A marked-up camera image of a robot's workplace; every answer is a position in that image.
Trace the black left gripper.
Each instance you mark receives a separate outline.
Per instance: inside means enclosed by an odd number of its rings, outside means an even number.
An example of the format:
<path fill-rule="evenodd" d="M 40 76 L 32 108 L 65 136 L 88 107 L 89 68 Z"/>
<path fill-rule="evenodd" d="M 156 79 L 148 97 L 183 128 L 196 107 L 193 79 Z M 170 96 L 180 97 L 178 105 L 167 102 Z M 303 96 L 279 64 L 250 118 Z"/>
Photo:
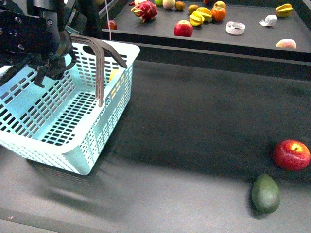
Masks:
<path fill-rule="evenodd" d="M 26 65 L 37 71 L 35 84 L 62 78 L 76 62 L 71 34 L 82 34 L 87 17 L 75 0 L 2 0 L 0 2 L 0 66 L 9 68 L 0 84 Z"/>

